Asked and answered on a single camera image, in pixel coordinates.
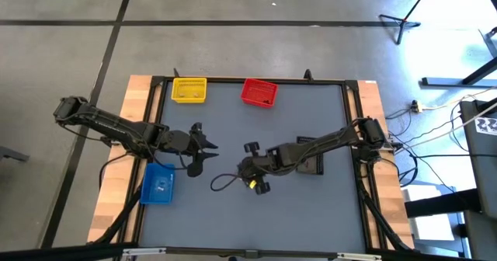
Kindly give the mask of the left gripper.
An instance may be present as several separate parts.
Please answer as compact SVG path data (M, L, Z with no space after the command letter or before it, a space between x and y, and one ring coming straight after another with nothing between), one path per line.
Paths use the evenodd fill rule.
M203 172L203 161L218 156L218 153L203 152L200 143L202 123L196 122L189 130L189 146L187 151L192 157L192 162L186 167L188 177L197 177ZM217 149L217 146L208 140L204 141L205 148Z

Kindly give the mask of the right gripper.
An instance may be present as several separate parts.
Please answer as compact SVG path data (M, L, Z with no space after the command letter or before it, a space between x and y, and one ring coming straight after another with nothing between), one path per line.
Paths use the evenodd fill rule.
M237 165L238 176L243 183L257 194L268 193L269 183L264 180L264 176L269 174L269 167L272 164L270 157L259 155L259 143L249 142L244 144L246 153L250 153Z

